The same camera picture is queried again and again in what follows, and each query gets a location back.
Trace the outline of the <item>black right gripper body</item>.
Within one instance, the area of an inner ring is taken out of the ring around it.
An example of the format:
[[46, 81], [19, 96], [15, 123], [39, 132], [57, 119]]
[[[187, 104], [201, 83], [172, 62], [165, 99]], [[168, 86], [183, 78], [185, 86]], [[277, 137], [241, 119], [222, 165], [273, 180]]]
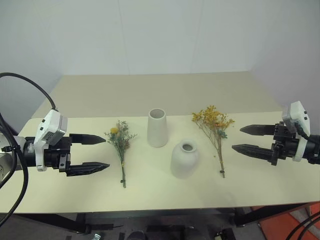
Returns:
[[274, 143], [271, 145], [272, 156], [269, 161], [276, 166], [278, 159], [285, 160], [287, 157], [293, 158], [296, 154], [299, 139], [296, 134], [289, 131], [283, 121], [277, 123], [274, 127]]

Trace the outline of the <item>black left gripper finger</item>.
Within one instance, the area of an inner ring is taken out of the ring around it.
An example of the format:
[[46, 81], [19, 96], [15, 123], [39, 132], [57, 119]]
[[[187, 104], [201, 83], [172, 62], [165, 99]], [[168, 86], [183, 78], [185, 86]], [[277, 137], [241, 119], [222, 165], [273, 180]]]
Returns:
[[65, 171], [67, 177], [91, 175], [108, 168], [110, 164], [102, 162], [84, 162], [79, 165], [70, 165]]
[[106, 139], [92, 134], [77, 134], [71, 133], [69, 135], [72, 143], [82, 144], [82, 145], [95, 145], [100, 143], [105, 143]]

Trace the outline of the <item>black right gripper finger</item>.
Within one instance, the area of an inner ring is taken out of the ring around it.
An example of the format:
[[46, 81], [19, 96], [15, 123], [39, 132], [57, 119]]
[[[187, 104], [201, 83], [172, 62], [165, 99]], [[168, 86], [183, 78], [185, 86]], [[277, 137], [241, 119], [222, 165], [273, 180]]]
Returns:
[[251, 124], [242, 127], [240, 131], [252, 136], [273, 136], [275, 133], [275, 125]]
[[272, 163], [273, 151], [271, 149], [262, 148], [256, 145], [250, 144], [237, 144], [231, 147], [236, 152], [243, 154], [245, 156], [266, 160]]

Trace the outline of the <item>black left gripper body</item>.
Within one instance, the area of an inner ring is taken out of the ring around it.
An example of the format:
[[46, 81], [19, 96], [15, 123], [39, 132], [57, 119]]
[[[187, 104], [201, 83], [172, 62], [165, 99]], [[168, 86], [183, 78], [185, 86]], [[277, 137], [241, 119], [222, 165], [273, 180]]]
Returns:
[[62, 137], [56, 145], [50, 145], [44, 150], [44, 164], [46, 167], [51, 167], [59, 170], [60, 173], [70, 175], [71, 171], [71, 146], [72, 140], [70, 137]]

